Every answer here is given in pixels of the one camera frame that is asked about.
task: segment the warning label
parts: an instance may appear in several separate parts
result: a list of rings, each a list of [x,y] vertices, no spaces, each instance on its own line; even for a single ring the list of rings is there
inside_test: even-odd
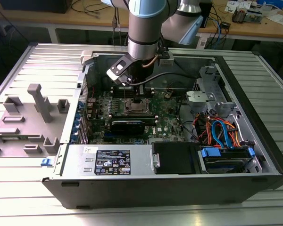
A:
[[[129,175],[131,172],[130,150],[99,150],[96,152],[96,175]]]

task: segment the floor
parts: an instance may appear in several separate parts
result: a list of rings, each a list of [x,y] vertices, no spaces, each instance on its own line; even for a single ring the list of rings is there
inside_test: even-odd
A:
[[[43,28],[25,28],[17,27],[17,29],[30,42],[46,42],[50,43],[50,37],[46,29]],[[13,27],[7,27],[7,36],[0,37],[0,84],[3,82],[8,72],[13,68],[14,64],[20,58],[28,43],[19,35]],[[62,43],[67,44],[96,44],[96,45],[112,45],[111,32],[100,31],[83,31],[83,30],[67,30],[59,29],[58,35]],[[196,48],[198,38],[189,46],[181,46],[173,44],[174,47]],[[119,45],[119,39],[115,40],[115,44]],[[283,43],[274,42],[253,42],[247,40],[226,40],[224,46],[217,46],[216,49],[231,50],[253,50],[258,51],[267,62],[275,69],[278,59],[283,58]],[[279,75],[283,79],[283,66],[279,70]]]

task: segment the cables on desk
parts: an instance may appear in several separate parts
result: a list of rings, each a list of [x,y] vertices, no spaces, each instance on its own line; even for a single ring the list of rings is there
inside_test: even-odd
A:
[[[88,6],[86,6],[86,7],[84,8],[84,11],[81,11],[81,10],[78,10],[78,9],[75,9],[75,8],[74,8],[74,5],[77,4],[77,3],[80,2],[80,1],[82,1],[82,0],[77,0],[77,1],[73,2],[73,3],[71,4],[71,6],[70,6],[71,9],[74,10],[75,12],[88,14],[88,13],[99,12],[99,11],[101,11],[101,10],[103,10],[103,9],[106,9],[106,8],[109,8],[109,7],[110,7],[110,6],[106,6],[106,7],[99,8],[99,9],[95,9],[95,10],[91,10],[91,11],[87,9],[87,8],[89,8],[89,7],[91,7],[91,6],[97,6],[97,5],[101,5],[101,4],[102,4],[102,3],[98,3],[98,4],[91,4],[91,5],[88,5]]]
[[[29,40],[3,15],[1,11],[0,15],[29,43]]]

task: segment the motherboard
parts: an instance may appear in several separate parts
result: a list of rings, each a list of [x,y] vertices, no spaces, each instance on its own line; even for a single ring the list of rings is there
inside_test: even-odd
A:
[[[167,90],[153,90],[149,98],[134,100],[103,91],[88,103],[89,144],[151,144],[155,141],[184,141],[177,119],[177,100]],[[112,131],[130,124],[128,132]]]

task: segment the black cable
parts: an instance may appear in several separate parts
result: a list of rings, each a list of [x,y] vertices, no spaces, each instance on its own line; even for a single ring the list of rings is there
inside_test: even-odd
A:
[[[180,118],[180,108],[181,108],[181,105],[183,104],[184,97],[185,97],[185,95],[182,97],[181,102],[180,102],[180,104],[179,104],[179,106],[178,106],[178,121],[179,121],[179,123],[181,124],[181,126],[183,127],[183,129],[185,129],[188,133],[190,133],[193,138],[197,139],[197,137],[195,136],[195,134],[193,134],[191,131],[188,130],[188,128],[186,128],[186,127],[184,126],[184,123],[181,121],[181,118]]]
[[[124,4],[126,5],[127,9],[129,10],[129,5],[128,3],[126,2],[126,0],[123,0]]]
[[[224,44],[224,43],[225,43],[226,38],[227,38],[228,31],[229,31],[228,29],[225,29],[225,35],[224,35],[222,38],[219,39],[219,44],[217,44],[217,46],[220,46],[221,44]]]
[[[78,3],[79,1],[81,1],[81,0],[76,0],[76,1],[75,1],[74,3],[72,3],[71,6],[70,6],[70,8],[71,8],[72,10],[74,10],[75,12],[79,12],[79,13],[93,13],[93,12],[98,12],[98,11],[101,11],[101,10],[103,10],[103,9],[106,9],[106,8],[109,8],[109,7],[110,7],[110,6],[106,6],[106,7],[99,8],[99,9],[92,10],[92,11],[87,10],[87,8],[90,7],[90,6],[99,5],[99,4],[93,4],[93,5],[88,5],[88,6],[86,6],[86,8],[84,9],[84,11],[80,11],[80,10],[77,10],[77,9],[74,8],[74,5],[75,5],[76,3]]]
[[[119,19],[119,12],[118,12],[118,8],[117,8],[117,24],[118,24],[118,35],[119,35],[119,43],[120,46],[122,45],[122,37],[121,37],[121,22]]]
[[[18,48],[16,48],[15,46],[13,46],[13,45],[7,45],[6,43],[4,43],[4,41],[3,41],[3,36],[0,34],[0,41],[2,42],[2,45],[3,46],[5,46],[5,47],[11,47],[11,48],[13,48],[13,49],[15,49],[15,50],[17,50],[18,52],[20,52],[21,54],[23,54],[23,51],[21,51],[21,50],[19,50]]]
[[[162,33],[160,33],[160,39],[161,39],[162,46],[166,48],[166,51],[169,51],[169,48],[166,46],[166,42],[165,42],[165,39]]]
[[[3,15],[3,13],[1,11],[0,11],[0,14],[29,43],[29,40]]]
[[[139,82],[139,83],[129,83],[128,85],[129,86],[140,86],[140,85],[143,85],[149,81],[152,81],[162,75],[166,75],[166,74],[175,74],[175,75],[179,75],[179,76],[183,76],[185,78],[189,78],[189,79],[198,79],[198,77],[195,77],[195,76],[189,76],[187,74],[184,74],[184,73],[176,73],[176,72],[163,72],[163,73],[160,73],[160,74],[157,74],[157,75],[154,75],[153,77],[147,79],[146,81],[142,81],[142,82]]]

